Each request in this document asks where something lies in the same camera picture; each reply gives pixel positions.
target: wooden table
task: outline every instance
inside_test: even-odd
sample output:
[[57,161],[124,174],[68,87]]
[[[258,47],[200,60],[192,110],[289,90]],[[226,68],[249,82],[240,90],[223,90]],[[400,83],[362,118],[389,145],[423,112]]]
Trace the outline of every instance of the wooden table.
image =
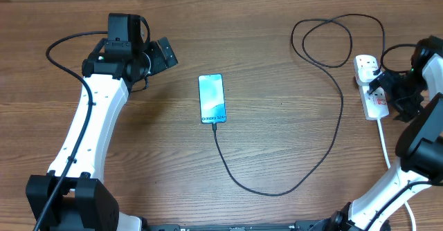
[[[307,18],[365,13],[379,18],[387,46],[443,36],[443,0],[113,0],[0,4],[0,230],[30,230],[25,197],[31,174],[45,174],[66,137],[80,83],[46,61],[55,40],[106,30],[109,12],[143,15],[152,38],[166,36],[179,65],[150,80],[124,106],[107,154],[105,185],[120,210],[150,223],[180,225],[291,223],[321,219],[360,197],[386,171],[377,124],[366,121],[354,83],[352,59],[328,69],[340,84],[345,107],[338,138],[325,162],[282,197],[248,193],[228,177],[211,127],[200,124],[197,77],[224,76],[228,122],[219,143],[232,173],[264,192],[294,186],[323,156],[340,102],[332,81],[302,61],[289,45],[293,25]],[[358,54],[381,54],[377,23],[340,20],[352,31]],[[296,31],[296,43],[314,24]],[[60,45],[53,57],[80,73],[82,60],[101,37]],[[349,48],[345,31],[325,26],[307,40],[322,62],[338,64]],[[392,68],[408,68],[413,50],[390,54]],[[383,120],[391,160],[407,126]],[[443,190],[410,201],[419,230],[441,230]],[[409,229],[404,208],[391,218]]]

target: black cable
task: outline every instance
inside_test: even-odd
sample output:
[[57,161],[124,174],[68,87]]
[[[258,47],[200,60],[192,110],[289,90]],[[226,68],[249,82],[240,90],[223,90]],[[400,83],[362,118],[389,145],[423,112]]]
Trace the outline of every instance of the black cable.
[[96,46],[95,46],[94,49],[92,50],[92,53],[99,53],[99,52],[102,50],[102,48],[103,48],[103,46],[105,45],[105,42],[106,42],[107,40],[108,40],[107,38],[102,38],[102,39],[96,44]]
[[[146,55],[147,60],[150,62],[150,69],[149,69],[149,71],[151,71],[152,62],[151,62],[150,57],[145,53],[145,50],[147,50],[149,48],[149,44],[151,42],[151,30],[150,30],[149,24],[147,24],[147,21],[146,21],[146,19],[144,17],[140,16],[140,21],[145,25],[146,31],[147,31],[147,37],[146,37],[145,43],[143,44],[143,54]],[[146,74],[145,77],[143,78],[145,80],[145,86],[142,89],[133,90],[133,91],[131,91],[131,93],[136,93],[136,92],[140,92],[140,91],[146,90],[147,86],[148,86],[148,81],[147,81],[147,77],[148,76],[149,76],[149,74]]]
[[56,61],[54,61],[52,59],[52,57],[49,55],[49,53],[58,44],[62,43],[63,41],[72,39],[74,37],[81,37],[81,36],[85,36],[85,35],[95,35],[95,34],[107,34],[107,33],[108,33],[107,31],[89,31],[89,32],[85,32],[85,33],[78,33],[78,34],[70,35],[68,37],[65,37],[65,38],[62,38],[62,39],[56,41],[55,43],[51,44],[48,47],[48,49],[46,49],[46,58],[48,59],[48,61],[50,61],[56,67],[62,69],[63,71],[67,72],[68,74],[72,75],[73,77],[75,77],[77,80],[79,80],[83,84],[83,86],[85,87],[85,89],[88,93],[88,111],[86,113],[86,118],[84,119],[84,124],[83,124],[82,130],[80,131],[80,134],[78,135],[77,142],[75,142],[72,153],[68,157],[68,161],[66,163],[65,168],[63,169],[62,175],[59,177],[57,185],[55,185],[53,192],[49,196],[48,201],[46,202],[46,204],[43,207],[42,212],[40,213],[40,216],[35,224],[34,231],[38,231],[38,229],[40,229],[40,227],[42,226],[44,217],[46,216],[47,212],[49,211],[51,204],[54,201],[55,197],[58,195],[60,187],[62,186],[63,179],[68,174],[69,168],[71,167],[72,163],[75,160],[75,155],[77,154],[78,147],[80,146],[80,143],[82,142],[86,128],[88,127],[89,119],[91,118],[92,106],[93,106],[92,92],[91,92],[91,89],[89,88],[88,84],[83,80],[83,78],[81,76],[79,76],[78,74],[76,74],[75,72],[70,70],[69,68],[64,67],[61,64],[57,63]]
[[[248,192],[254,193],[254,194],[262,195],[262,196],[283,196],[283,195],[285,195],[285,194],[291,193],[291,192],[293,192],[298,186],[300,186],[300,185],[301,185],[301,184],[302,184],[302,183],[303,183],[303,182],[304,182],[304,181],[305,181],[305,180],[306,180],[306,179],[307,179],[307,178],[308,178],[308,177],[309,177],[309,176],[310,176],[310,175],[311,175],[316,169],[317,169],[318,166],[320,166],[320,164],[326,159],[327,155],[330,153],[332,147],[334,146],[334,143],[335,143],[336,137],[337,137],[338,128],[340,127],[340,121],[341,121],[341,116],[342,116],[342,113],[343,113],[343,105],[344,105],[344,101],[343,101],[343,93],[342,93],[342,91],[341,91],[341,89],[340,89],[340,86],[338,85],[337,81],[336,81],[336,80],[334,79],[334,77],[333,77],[329,72],[327,72],[323,67],[326,67],[326,68],[339,68],[339,67],[343,66],[343,65],[349,60],[349,58],[350,58],[350,56],[351,56],[351,53],[352,53],[352,35],[351,35],[351,32],[349,31],[349,29],[348,29],[346,26],[344,26],[343,24],[341,24],[341,23],[335,21],[335,19],[339,19],[339,18],[341,18],[341,17],[348,17],[348,16],[368,17],[368,18],[371,18],[371,19],[375,20],[377,23],[379,23],[380,28],[381,28],[381,33],[382,33],[382,35],[383,35],[383,37],[382,37],[382,44],[383,44],[382,53],[385,53],[386,34],[385,34],[385,30],[384,30],[383,24],[382,24],[377,18],[375,18],[375,17],[373,17],[373,16],[370,16],[370,15],[365,15],[365,14],[354,14],[354,13],[352,13],[352,14],[340,15],[340,16],[337,16],[337,17],[334,17],[334,18],[331,18],[331,19],[305,19],[305,20],[301,20],[301,21],[299,21],[298,23],[296,23],[296,25],[293,27],[292,32],[291,32],[291,45],[292,45],[293,50],[296,52],[296,54],[297,54],[300,58],[304,59],[306,62],[309,62],[310,64],[312,64],[312,65],[314,65],[315,67],[319,68],[319,69],[320,69],[321,71],[323,71],[327,76],[329,76],[329,78],[331,78],[331,80],[333,81],[333,83],[335,84],[335,86],[336,86],[337,89],[338,89],[338,93],[339,93],[339,95],[340,95],[340,100],[341,100],[340,113],[339,113],[339,115],[338,115],[337,126],[336,126],[336,128],[335,128],[334,136],[332,137],[331,145],[329,146],[329,148],[328,148],[328,150],[326,151],[325,155],[324,155],[324,156],[320,159],[320,161],[318,161],[318,163],[314,166],[314,168],[312,168],[311,171],[309,171],[309,173],[306,174],[306,176],[303,177],[302,180],[300,180],[300,182],[298,182],[294,187],[292,187],[290,190],[287,190],[286,192],[281,192],[281,193],[277,193],[277,194],[270,194],[270,193],[263,193],[263,192],[258,192],[258,191],[256,191],[256,190],[249,189],[248,187],[243,186],[241,183],[239,183],[239,182],[234,178],[234,176],[231,174],[231,172],[230,172],[230,170],[229,170],[229,168],[228,168],[228,165],[226,164],[226,161],[224,160],[224,157],[223,157],[222,151],[220,150],[220,147],[219,147],[219,144],[218,144],[218,141],[217,141],[217,125],[216,125],[216,124],[213,124],[213,131],[214,131],[214,140],[215,140],[215,144],[216,144],[217,149],[218,149],[218,151],[219,151],[219,154],[220,154],[221,160],[223,161],[224,167],[226,168],[226,171],[228,172],[230,178],[234,181],[234,183],[236,183],[236,184],[237,184],[238,186],[240,186],[242,189],[244,189],[244,190],[246,190],[246,191],[248,191]],[[305,34],[305,36],[303,37],[303,39],[302,39],[302,49],[303,49],[303,52],[306,54],[306,56],[307,56],[308,58],[303,57],[303,56],[297,51],[296,47],[295,47],[294,44],[293,44],[293,34],[294,34],[294,31],[296,30],[297,26],[298,26],[299,24],[301,24],[301,23],[303,23],[303,22],[307,22],[307,21],[322,21],[321,24],[318,24],[317,26],[314,26],[311,30],[309,30],[309,31]],[[314,31],[315,29],[317,29],[318,27],[323,26],[323,25],[325,25],[325,24],[329,24],[329,23],[337,24],[337,25],[343,27],[343,28],[346,30],[346,32],[348,33],[348,35],[349,35],[349,39],[350,39],[350,50],[349,50],[349,53],[347,54],[346,59],[345,59],[342,63],[340,63],[339,65],[327,65],[327,64],[321,63],[321,62],[315,60],[313,57],[311,57],[311,56],[307,53],[306,48],[305,48],[305,39],[306,39],[306,37],[307,37],[312,31]]]
[[389,51],[391,51],[391,50],[394,50],[396,48],[401,48],[401,47],[423,48],[423,49],[425,49],[425,50],[427,50],[429,52],[438,53],[438,51],[436,51],[436,50],[433,50],[431,48],[428,48],[428,47],[425,47],[425,46],[422,46],[422,45],[419,45],[419,44],[397,44],[397,45],[394,45],[394,46],[388,48],[386,51],[383,52],[383,54],[381,54],[381,57],[380,57],[380,67],[384,68],[386,71],[391,71],[393,73],[407,73],[407,72],[409,72],[410,70],[407,70],[407,71],[394,71],[394,70],[390,70],[389,68],[386,68],[386,66],[384,64],[384,58],[385,58],[386,54],[388,54]]
[[383,212],[397,200],[406,190],[411,190],[412,187],[416,185],[434,185],[434,186],[443,186],[441,183],[432,183],[430,181],[420,181],[420,182],[414,182],[409,183],[407,186],[405,186],[403,189],[401,189],[394,197],[392,197],[377,213],[375,213],[374,217],[372,217],[371,221],[369,222],[368,226],[366,226],[365,231],[369,231],[369,229],[372,227],[372,225],[375,223],[375,221],[383,214]]

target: white cable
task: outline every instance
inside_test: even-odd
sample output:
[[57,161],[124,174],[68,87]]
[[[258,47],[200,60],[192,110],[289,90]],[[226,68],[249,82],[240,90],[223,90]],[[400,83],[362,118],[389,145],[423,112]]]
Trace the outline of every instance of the white cable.
[[[385,136],[383,135],[383,128],[381,127],[381,121],[380,121],[379,118],[377,118],[377,125],[379,126],[381,148],[383,149],[383,155],[385,156],[386,165],[388,166],[388,169],[389,169],[390,168],[390,163],[389,163],[388,151],[386,151]],[[408,210],[408,213],[409,213],[409,216],[410,216],[410,225],[412,227],[412,230],[416,231],[417,230],[417,224],[415,224],[415,217],[414,217],[414,214],[413,214],[413,210],[410,208],[408,202],[405,202],[404,206],[406,207],[406,210]]]
[[149,55],[147,55],[147,53],[144,53],[144,52],[143,52],[143,54],[145,54],[146,57],[147,57],[147,59],[150,61],[150,69],[148,69],[148,71],[147,71],[147,73],[150,75],[150,74],[151,74],[151,65],[152,65],[151,58],[150,58]]

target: phone screen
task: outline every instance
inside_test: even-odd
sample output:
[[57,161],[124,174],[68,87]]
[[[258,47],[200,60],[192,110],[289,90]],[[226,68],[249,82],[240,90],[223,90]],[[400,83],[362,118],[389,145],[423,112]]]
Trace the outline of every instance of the phone screen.
[[201,122],[204,124],[225,122],[226,108],[222,75],[200,75],[199,92]]

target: white power strip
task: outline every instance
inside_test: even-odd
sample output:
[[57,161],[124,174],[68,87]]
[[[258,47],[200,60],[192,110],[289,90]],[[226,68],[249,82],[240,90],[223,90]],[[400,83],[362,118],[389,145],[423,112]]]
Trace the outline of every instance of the white power strip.
[[378,76],[374,75],[374,71],[378,69],[377,59],[371,55],[357,55],[354,59],[354,69],[366,120],[377,120],[389,115],[385,91],[378,88],[371,95],[368,93],[369,82]]

